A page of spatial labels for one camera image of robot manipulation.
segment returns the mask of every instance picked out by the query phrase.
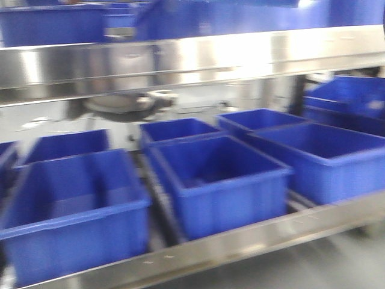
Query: storage rack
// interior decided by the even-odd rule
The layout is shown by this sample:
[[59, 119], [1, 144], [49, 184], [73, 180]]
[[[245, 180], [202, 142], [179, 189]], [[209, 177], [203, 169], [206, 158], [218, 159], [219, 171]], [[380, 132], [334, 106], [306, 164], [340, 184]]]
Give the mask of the storage rack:
[[[0, 67], [7, 67], [0, 71], [0, 107], [381, 66], [383, 39], [383, 27], [373, 25], [5, 48], [0, 49]], [[147, 168], [145, 161], [141, 165]], [[144, 171], [155, 203], [162, 207], [162, 191], [152, 173]], [[385, 192], [320, 207], [292, 193], [289, 206], [295, 212], [283, 217], [177, 241], [181, 244], [28, 288], [145, 288], [383, 220]]]

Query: stainless steel shelf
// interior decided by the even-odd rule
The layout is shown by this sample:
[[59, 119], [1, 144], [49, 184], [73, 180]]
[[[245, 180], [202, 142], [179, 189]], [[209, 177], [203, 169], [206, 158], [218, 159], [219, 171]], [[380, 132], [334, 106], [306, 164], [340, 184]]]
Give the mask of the stainless steel shelf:
[[0, 49], [0, 107], [379, 66], [381, 25]]

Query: blue plastic bin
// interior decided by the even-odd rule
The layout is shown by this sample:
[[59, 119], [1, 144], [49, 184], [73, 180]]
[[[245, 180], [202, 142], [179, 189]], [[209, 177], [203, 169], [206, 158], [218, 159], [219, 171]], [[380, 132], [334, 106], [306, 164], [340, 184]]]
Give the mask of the blue plastic bin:
[[337, 76], [306, 92], [304, 104], [342, 113], [382, 117], [385, 112], [385, 79]]
[[323, 125], [331, 125], [385, 137], [385, 120], [382, 119], [338, 113], [316, 107], [305, 107], [303, 116]]
[[217, 116], [217, 121], [219, 127], [243, 140], [246, 134], [260, 129], [294, 125], [308, 120], [288, 113], [262, 108], [258, 110], [220, 114]]
[[190, 240], [284, 215], [291, 169], [232, 137], [153, 148]]
[[26, 165], [38, 161], [54, 160], [107, 149], [109, 149], [109, 144], [105, 129], [50, 135], [39, 138], [29, 154], [16, 163], [15, 168], [20, 170]]
[[290, 188], [317, 204], [385, 188], [385, 138], [317, 124], [248, 136], [251, 145], [292, 166]]
[[146, 252], [149, 205], [124, 150], [29, 166], [0, 225], [17, 285]]
[[139, 17], [137, 39], [177, 39], [328, 26], [330, 0], [312, 1], [297, 8], [247, 3], [159, 0]]
[[176, 141], [209, 138], [224, 131], [196, 118], [168, 120], [140, 125], [141, 147], [162, 146]]
[[16, 160], [16, 143], [0, 143], [0, 202], [5, 197], [6, 189], [12, 185], [12, 168]]
[[103, 5], [56, 5], [0, 9], [5, 47], [103, 42]]
[[382, 24], [385, 0], [332, 0], [330, 26]]

